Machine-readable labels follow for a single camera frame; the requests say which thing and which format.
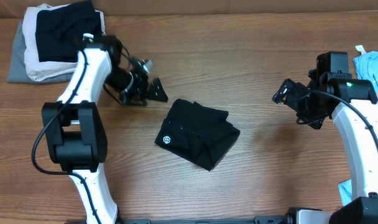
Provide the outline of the black Sydrogen t-shirt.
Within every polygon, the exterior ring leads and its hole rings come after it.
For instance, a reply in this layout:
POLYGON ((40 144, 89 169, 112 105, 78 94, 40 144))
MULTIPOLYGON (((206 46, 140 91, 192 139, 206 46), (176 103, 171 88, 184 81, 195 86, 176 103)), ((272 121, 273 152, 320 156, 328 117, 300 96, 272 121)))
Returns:
POLYGON ((228 111, 177 99, 155 143, 211 171, 240 135, 240 130, 226 121, 228 115, 228 111))

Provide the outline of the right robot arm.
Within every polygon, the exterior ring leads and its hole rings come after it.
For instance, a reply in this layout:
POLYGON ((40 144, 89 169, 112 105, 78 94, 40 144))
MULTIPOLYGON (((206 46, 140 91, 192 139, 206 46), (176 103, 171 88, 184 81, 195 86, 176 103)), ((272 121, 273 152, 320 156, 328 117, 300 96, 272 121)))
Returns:
POLYGON ((283 81, 272 100, 297 113, 297 123, 320 129, 329 117, 341 136, 352 182, 352 200, 332 214, 299 210, 295 223, 378 223, 378 105, 369 80, 326 74, 308 86, 283 81))

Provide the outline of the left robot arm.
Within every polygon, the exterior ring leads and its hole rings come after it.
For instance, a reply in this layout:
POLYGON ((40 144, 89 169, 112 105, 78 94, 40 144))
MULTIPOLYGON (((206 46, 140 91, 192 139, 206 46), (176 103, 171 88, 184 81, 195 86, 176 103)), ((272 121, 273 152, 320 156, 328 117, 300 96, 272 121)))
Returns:
POLYGON ((152 66, 151 60, 131 57, 114 35, 95 39, 84 34, 67 88, 56 102, 42 107, 44 128, 34 142, 32 163, 40 172, 51 174, 34 159, 45 137, 50 159, 61 167, 54 175, 69 176, 77 187, 86 211, 85 223, 122 222, 104 173, 108 140, 97 108, 100 94, 112 88, 120 105, 166 102, 160 79, 149 80, 152 66))

